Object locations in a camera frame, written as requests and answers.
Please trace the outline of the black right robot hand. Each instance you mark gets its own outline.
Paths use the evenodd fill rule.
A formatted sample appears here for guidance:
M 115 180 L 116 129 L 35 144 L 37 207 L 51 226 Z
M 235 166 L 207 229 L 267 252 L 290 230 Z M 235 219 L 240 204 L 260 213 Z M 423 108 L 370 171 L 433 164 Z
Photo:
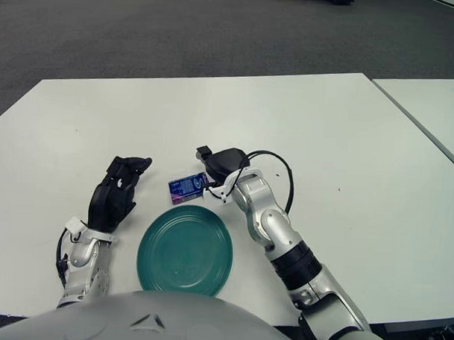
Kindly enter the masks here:
M 212 152 L 208 146 L 196 149 L 196 158 L 205 166 L 205 172 L 212 186 L 222 186 L 230 173 L 242 167 L 246 153 L 238 148 Z

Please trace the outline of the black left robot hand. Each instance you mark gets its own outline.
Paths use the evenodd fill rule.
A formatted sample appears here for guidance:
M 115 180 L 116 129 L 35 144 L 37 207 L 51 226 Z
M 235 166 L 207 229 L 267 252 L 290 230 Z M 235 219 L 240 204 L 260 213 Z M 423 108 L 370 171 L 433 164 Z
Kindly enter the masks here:
M 89 204 L 87 227 L 113 233 L 136 206 L 134 190 L 140 176 L 152 164 L 150 157 L 115 157 Z

